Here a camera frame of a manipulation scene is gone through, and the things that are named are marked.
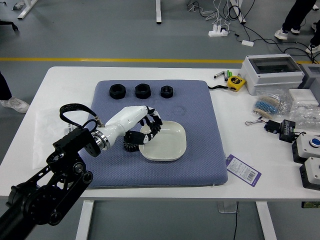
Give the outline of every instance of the gray electrical box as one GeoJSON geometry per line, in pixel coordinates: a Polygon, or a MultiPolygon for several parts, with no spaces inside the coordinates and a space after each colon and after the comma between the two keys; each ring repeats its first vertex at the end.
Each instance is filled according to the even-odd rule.
{"type": "Polygon", "coordinates": [[[289,54],[246,56],[240,75],[246,80],[251,95],[257,89],[296,89],[301,84],[304,72],[289,54]]]}
{"type": "Polygon", "coordinates": [[[314,79],[313,83],[309,87],[315,99],[320,103],[320,77],[314,79]]]}
{"type": "Polygon", "coordinates": [[[309,89],[316,78],[320,79],[320,64],[301,64],[300,68],[304,72],[304,77],[298,89],[309,89]]]}

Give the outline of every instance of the gray padded mat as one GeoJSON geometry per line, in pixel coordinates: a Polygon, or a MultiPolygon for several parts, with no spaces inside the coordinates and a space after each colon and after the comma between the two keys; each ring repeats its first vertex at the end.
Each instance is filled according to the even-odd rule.
{"type": "MultiPolygon", "coordinates": [[[[93,172],[89,187],[209,186],[228,180],[225,154],[205,81],[101,81],[95,88],[91,109],[107,122],[124,107],[143,105],[156,109],[162,120],[174,121],[184,127],[185,153],[175,161],[151,161],[139,151],[126,152],[123,137],[120,136],[112,148],[102,151],[98,157],[90,156],[85,150],[80,151],[87,170],[93,172]],[[148,99],[135,96],[135,86],[141,83],[150,85],[151,96],[148,99]],[[125,86],[123,99],[110,97],[109,89],[113,84],[125,86]],[[165,85],[173,87],[172,98],[160,96],[161,87],[165,85]]],[[[140,128],[137,124],[132,130],[140,131],[140,128]]]]}

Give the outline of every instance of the purple tag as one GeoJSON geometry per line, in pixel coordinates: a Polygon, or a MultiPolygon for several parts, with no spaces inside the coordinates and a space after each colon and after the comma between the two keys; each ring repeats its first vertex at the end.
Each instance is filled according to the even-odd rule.
{"type": "Polygon", "coordinates": [[[251,185],[252,187],[256,186],[261,173],[255,170],[254,168],[250,167],[249,165],[245,164],[240,159],[236,158],[233,155],[229,155],[225,160],[226,169],[236,175],[241,180],[245,181],[247,184],[251,185]]]}

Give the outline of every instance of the plastic bag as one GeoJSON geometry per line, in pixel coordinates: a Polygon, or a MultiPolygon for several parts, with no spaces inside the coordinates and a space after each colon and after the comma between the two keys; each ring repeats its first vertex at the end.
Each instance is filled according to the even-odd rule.
{"type": "Polygon", "coordinates": [[[281,120],[289,115],[293,100],[288,90],[257,89],[258,100],[254,104],[253,112],[267,119],[281,120]]]}
{"type": "Polygon", "coordinates": [[[320,107],[295,101],[289,113],[289,120],[303,130],[320,131],[320,107]]]}

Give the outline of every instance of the yellow tape measure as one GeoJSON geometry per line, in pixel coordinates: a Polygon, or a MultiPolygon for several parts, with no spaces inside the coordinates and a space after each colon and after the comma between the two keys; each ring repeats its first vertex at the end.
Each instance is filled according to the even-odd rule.
{"type": "Polygon", "coordinates": [[[226,85],[229,88],[234,88],[235,91],[238,92],[239,89],[242,88],[243,85],[245,85],[245,83],[246,83],[246,80],[244,80],[243,78],[239,76],[231,76],[228,78],[226,85]]]}

